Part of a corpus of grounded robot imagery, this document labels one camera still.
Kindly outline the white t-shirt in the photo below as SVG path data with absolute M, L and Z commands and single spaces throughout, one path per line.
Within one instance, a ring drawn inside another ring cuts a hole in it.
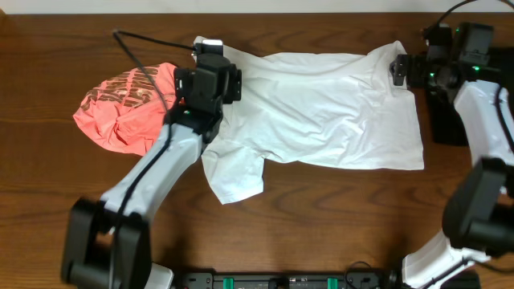
M 421 170 L 414 94 L 396 86 L 395 41 L 365 55 L 281 52 L 264 57 L 225 47 L 243 73 L 242 98 L 223 108 L 218 135 L 202 154 L 222 204 L 264 190 L 265 161 L 336 169 Z

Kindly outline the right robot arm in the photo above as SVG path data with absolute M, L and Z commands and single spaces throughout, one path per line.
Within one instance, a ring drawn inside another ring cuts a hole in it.
M 437 142 L 466 145 L 471 171 L 449 199 L 441 230 L 386 274 L 384 288 L 477 288 L 472 267 L 513 250 L 513 50 L 492 46 L 492 26 L 442 22 L 423 32 L 427 50 L 390 64 L 395 85 L 423 88 Z

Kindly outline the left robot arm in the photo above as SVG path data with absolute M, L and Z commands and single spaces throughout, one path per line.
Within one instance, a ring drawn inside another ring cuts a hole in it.
M 157 142 L 99 201 L 71 208 L 61 279 L 78 288 L 170 288 L 173 272 L 153 262 L 150 225 L 178 178 L 218 135 L 222 107 L 241 99 L 242 72 L 221 52 L 201 53 L 174 72 L 177 105 Z

